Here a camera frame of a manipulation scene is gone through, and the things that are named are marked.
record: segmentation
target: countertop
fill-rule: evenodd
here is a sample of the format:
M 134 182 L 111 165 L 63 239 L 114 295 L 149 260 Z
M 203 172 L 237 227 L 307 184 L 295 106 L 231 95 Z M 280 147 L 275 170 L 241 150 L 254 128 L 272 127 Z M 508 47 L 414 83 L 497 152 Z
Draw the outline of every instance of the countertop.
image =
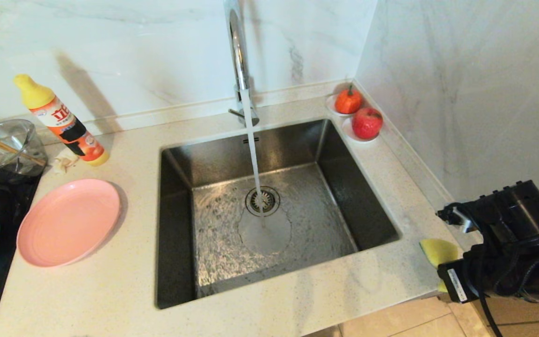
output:
M 324 98 L 258 109 L 256 130 L 330 118 Z M 434 292 L 438 277 L 419 240 L 455 239 L 381 137 L 346 139 L 400 233 L 398 241 L 228 292 L 159 310 L 155 303 L 160 150 L 244 134 L 229 114 L 116 132 L 98 139 L 111 158 L 48 170 L 34 202 L 75 179 L 109 181 L 122 214 L 106 243 L 69 266 L 41 269 L 16 252 L 0 303 L 0 337 L 299 337 Z M 47 146 L 51 158 L 62 144 Z

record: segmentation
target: stainless steel sink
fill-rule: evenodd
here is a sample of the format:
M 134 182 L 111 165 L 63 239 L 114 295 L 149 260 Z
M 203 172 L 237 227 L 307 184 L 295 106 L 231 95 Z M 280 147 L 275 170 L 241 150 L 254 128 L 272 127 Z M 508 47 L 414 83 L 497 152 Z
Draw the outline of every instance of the stainless steel sink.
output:
M 162 151 L 160 309 L 398 239 L 331 121 L 256 132 L 255 147 L 263 201 L 245 134 Z

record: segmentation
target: faucet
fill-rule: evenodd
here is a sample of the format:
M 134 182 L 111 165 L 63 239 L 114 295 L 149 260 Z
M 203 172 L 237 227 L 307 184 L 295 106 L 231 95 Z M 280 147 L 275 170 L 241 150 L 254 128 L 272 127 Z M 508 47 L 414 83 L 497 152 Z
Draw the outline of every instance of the faucet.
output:
M 228 112 L 238 116 L 238 121 L 246 126 L 244 121 L 244 109 L 242 108 L 242 96 L 241 91 L 246 90 L 246 94 L 249 95 L 250 84 L 248 78 L 247 68 L 247 48 L 244 43 L 244 34 L 242 33 L 242 23 L 240 15 L 240 6 L 238 0 L 224 0 L 224 10 L 226 11 L 226 23 L 228 28 L 228 36 L 230 37 L 231 52 L 233 56 L 234 75 L 236 76 L 236 85 L 234 86 L 234 92 L 236 96 L 236 103 L 238 111 L 229 109 Z M 259 117 L 253 107 L 253 101 L 251 102 L 251 117 L 253 126 L 259 123 Z

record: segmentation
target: marble wall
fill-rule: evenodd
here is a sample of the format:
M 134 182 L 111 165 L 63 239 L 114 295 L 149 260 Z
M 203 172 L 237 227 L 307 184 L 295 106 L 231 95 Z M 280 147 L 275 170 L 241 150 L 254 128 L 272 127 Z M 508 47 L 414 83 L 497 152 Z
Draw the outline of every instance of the marble wall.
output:
M 353 77 L 377 0 L 241 0 L 257 92 Z M 28 73 L 83 119 L 233 97 L 222 0 L 0 0 L 0 119 Z
M 539 1 L 379 0 L 356 79 L 456 200 L 539 187 Z

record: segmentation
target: drain strainer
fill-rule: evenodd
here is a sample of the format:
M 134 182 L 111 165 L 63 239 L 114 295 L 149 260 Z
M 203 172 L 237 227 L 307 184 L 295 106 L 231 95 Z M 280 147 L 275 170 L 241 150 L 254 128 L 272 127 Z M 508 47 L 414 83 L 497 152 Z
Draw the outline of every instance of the drain strainer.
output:
M 253 188 L 247 194 L 245 200 L 248 211 L 256 216 L 272 215 L 280 205 L 280 195 L 278 192 L 269 186 L 261 186 L 261 198 L 257 197 L 257 189 Z

